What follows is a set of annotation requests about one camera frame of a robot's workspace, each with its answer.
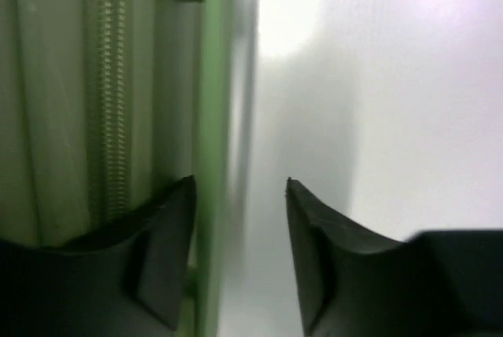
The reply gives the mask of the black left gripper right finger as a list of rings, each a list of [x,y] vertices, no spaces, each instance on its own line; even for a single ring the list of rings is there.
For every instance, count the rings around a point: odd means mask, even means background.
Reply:
[[[501,335],[501,231],[426,231],[398,242],[294,179],[286,203],[304,335]]]

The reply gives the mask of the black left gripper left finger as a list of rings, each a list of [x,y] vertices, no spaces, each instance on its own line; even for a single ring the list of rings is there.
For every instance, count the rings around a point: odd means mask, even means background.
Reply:
[[[1,242],[4,336],[172,336],[196,213],[186,177],[61,247]]]

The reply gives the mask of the green suitcase blue lining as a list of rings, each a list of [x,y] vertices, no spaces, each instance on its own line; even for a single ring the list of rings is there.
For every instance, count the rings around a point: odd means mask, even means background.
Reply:
[[[186,177],[172,336],[217,332],[255,0],[1,0],[1,242],[61,247]]]

